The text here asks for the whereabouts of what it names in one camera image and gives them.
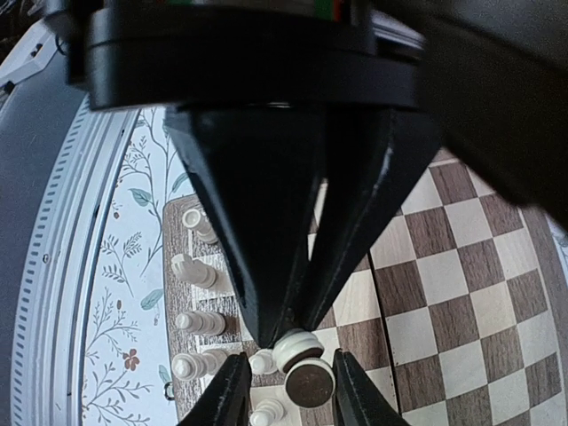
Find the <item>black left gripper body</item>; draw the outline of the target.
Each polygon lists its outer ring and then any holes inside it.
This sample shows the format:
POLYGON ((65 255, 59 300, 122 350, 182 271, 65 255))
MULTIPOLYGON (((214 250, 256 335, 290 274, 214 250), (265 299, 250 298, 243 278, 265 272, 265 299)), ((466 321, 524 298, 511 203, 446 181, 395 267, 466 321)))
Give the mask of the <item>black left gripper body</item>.
POLYGON ((266 103, 415 109, 415 63, 376 49, 368 28, 223 5, 48 1, 67 79, 93 110, 266 103))

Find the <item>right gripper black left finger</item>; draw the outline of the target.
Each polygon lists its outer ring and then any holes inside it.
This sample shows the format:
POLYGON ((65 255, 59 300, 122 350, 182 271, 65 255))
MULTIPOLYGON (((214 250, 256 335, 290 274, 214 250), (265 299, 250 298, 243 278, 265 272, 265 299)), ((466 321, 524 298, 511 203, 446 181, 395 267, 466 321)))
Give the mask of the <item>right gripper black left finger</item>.
POLYGON ((251 380, 246 353, 228 355, 178 425, 248 425, 251 380))

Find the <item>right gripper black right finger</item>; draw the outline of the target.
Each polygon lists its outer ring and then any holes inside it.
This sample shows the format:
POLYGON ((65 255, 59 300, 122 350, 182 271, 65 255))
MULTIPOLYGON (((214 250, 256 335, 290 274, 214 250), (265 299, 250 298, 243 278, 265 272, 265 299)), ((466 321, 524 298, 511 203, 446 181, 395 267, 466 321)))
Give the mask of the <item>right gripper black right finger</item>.
POLYGON ((365 370, 348 351, 336 350, 333 361, 335 425, 409 426, 378 390, 365 370))

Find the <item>light chess queen piece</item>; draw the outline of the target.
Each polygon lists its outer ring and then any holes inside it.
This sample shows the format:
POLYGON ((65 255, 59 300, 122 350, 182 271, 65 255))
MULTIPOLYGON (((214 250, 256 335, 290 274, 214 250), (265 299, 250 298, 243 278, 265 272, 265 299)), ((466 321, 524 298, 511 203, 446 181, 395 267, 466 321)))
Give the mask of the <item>light chess queen piece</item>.
POLYGON ((219 349, 203 353, 179 353, 173 358, 171 369, 178 380, 187 382, 215 375, 227 358, 228 354, 219 349))

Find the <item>light chess bishop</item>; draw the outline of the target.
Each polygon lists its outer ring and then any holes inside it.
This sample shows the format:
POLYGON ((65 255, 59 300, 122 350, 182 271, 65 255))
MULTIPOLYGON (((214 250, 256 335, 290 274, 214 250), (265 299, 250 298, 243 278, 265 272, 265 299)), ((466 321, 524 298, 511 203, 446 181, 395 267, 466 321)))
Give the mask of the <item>light chess bishop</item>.
POLYGON ((225 331, 226 322, 218 312, 191 311, 179 313, 175 326, 193 335, 215 336, 225 331))

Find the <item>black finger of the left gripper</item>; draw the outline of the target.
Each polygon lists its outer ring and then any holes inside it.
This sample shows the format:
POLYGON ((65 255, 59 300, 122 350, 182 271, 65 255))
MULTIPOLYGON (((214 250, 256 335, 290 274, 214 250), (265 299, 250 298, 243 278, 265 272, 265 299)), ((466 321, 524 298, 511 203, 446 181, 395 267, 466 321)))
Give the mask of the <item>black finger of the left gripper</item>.
POLYGON ((301 290, 301 326, 315 329, 442 145, 424 113, 339 112, 327 128, 327 191, 301 290))
POLYGON ((299 319, 325 119, 311 108, 169 108, 164 117, 261 348, 299 319))

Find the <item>light chess pawn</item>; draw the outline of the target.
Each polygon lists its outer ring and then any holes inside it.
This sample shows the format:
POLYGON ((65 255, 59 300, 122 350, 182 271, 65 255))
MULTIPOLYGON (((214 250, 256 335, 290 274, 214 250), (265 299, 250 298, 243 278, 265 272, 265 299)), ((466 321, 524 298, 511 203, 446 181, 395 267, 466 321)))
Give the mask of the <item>light chess pawn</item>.
POLYGON ((289 330, 273 347, 273 360, 285 375, 284 391, 299 407, 323 406, 335 393, 335 374, 323 352, 317 336, 299 328, 289 330))
POLYGON ((248 358, 253 375, 271 375, 278 371, 272 350, 261 349, 248 358))
POLYGON ((258 403, 249 417, 251 426, 272 426, 286 415, 285 407, 275 398, 266 398, 258 403))

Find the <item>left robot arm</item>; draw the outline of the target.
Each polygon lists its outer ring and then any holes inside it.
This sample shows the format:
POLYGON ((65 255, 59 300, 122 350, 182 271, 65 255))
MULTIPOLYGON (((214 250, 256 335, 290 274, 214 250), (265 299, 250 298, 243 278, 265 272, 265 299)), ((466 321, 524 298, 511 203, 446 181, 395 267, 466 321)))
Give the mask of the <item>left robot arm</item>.
POLYGON ((49 1, 91 109, 166 106, 248 331, 313 330, 441 147, 567 222, 567 4, 366 1, 356 25, 234 4, 49 1), (385 12, 422 37, 379 43, 385 12))

